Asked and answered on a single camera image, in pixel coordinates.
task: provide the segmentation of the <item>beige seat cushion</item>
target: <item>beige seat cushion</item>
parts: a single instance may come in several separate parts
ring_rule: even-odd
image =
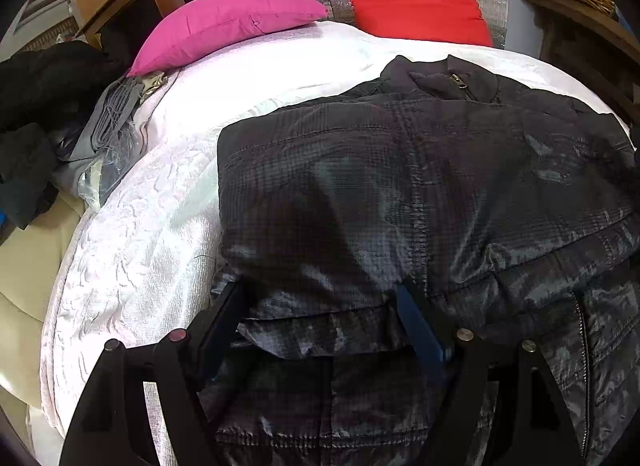
[[[53,282],[84,213],[60,192],[47,213],[0,245],[0,385],[40,407],[40,336]]]

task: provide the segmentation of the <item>pink pillow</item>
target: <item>pink pillow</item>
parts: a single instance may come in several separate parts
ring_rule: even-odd
[[[326,16],[317,0],[193,0],[158,24],[129,76],[183,67],[228,45]]]

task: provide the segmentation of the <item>zipper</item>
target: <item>zipper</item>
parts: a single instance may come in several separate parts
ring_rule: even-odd
[[[471,90],[469,90],[469,85],[466,84],[462,78],[460,78],[459,75],[455,74],[454,72],[452,72],[450,74],[451,79],[453,80],[453,82],[458,86],[458,88],[460,90],[462,90],[465,94],[466,97],[468,97],[468,99],[470,100],[477,100],[476,96],[474,96],[473,93],[471,93]]]
[[[591,359],[589,355],[589,342],[587,341],[587,326],[584,321],[584,311],[582,305],[578,300],[577,295],[574,295],[575,309],[578,313],[578,319],[580,320],[580,339],[582,340],[582,362],[584,363],[584,372],[582,378],[584,380],[584,435],[582,436],[582,458],[587,455],[587,446],[589,443],[589,434],[591,430]]]

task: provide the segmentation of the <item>shiny black fabric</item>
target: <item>shiny black fabric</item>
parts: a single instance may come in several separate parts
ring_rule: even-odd
[[[224,462],[415,458],[442,393],[394,307],[410,276],[483,337],[537,341],[599,464],[640,404],[633,159],[612,115],[453,57],[225,128],[212,295],[243,276],[252,309],[201,394]]]

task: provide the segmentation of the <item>bed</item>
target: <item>bed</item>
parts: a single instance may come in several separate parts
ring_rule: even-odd
[[[452,54],[611,112],[574,78],[522,54],[376,38],[335,22],[254,38],[181,69],[146,105],[148,153],[97,213],[84,215],[56,278],[40,380],[43,409],[62,435],[105,341],[154,343],[207,304],[220,239],[221,129],[372,80],[397,54],[420,61]],[[173,464],[157,393],[146,394],[159,459]]]

